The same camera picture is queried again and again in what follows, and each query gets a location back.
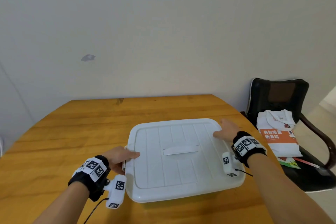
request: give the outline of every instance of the black cable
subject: black cable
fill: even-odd
[[[245,171],[243,171],[243,170],[240,170],[240,169],[235,169],[235,170],[236,170],[236,171],[241,171],[241,172],[243,172],[243,173],[245,173],[245,174],[250,175],[250,176],[253,177],[253,175],[251,175],[251,174],[249,174],[249,173],[247,173],[247,172],[245,172]]]
[[[96,207],[92,210],[92,212],[89,214],[89,216],[86,218],[86,221],[84,221],[83,224],[85,224],[85,223],[87,222],[87,220],[90,218],[90,216],[92,215],[92,213],[94,212],[94,210],[97,208],[97,206],[98,206],[101,202],[103,202],[104,200],[108,200],[108,199],[109,199],[108,197],[102,199],[102,200],[96,205]]]

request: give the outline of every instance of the black office chair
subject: black office chair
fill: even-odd
[[[321,169],[299,161],[297,161],[297,164],[301,169],[281,166],[284,173],[303,191],[317,192],[332,189],[336,186],[336,176],[330,171],[336,164],[336,147],[327,135],[311,124],[301,113],[308,88],[308,82],[301,79],[268,81],[255,78],[251,82],[247,111],[246,113],[241,113],[256,127],[259,112],[286,109],[292,112],[295,123],[301,120],[325,142],[329,150],[329,160],[326,164],[323,164],[304,148],[300,147],[303,155],[300,158],[320,166]]]

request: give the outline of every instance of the hand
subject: hand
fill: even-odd
[[[237,133],[240,131],[238,125],[227,119],[221,119],[219,121],[219,124],[222,130],[215,131],[212,136],[232,143],[233,139],[236,137]]]
[[[117,174],[125,175],[125,172],[121,169],[122,162],[139,157],[140,152],[126,150],[124,147],[118,146],[101,155],[108,159],[108,166],[111,170]]]

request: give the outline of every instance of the lid handle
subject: lid handle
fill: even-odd
[[[189,152],[197,152],[199,151],[199,145],[185,145],[185,146],[175,146],[168,149],[163,150],[163,155],[174,155],[174,154],[182,154]]]

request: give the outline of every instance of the wrist strap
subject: wrist strap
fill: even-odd
[[[247,159],[251,155],[255,153],[266,155],[267,152],[267,149],[258,140],[245,131],[237,133],[237,136],[233,139],[231,148],[239,162],[243,163],[246,167],[249,167]]]
[[[109,161],[98,155],[88,158],[72,175],[68,186],[75,182],[84,184],[90,192],[89,198],[97,201],[104,192],[107,175],[110,172]]]

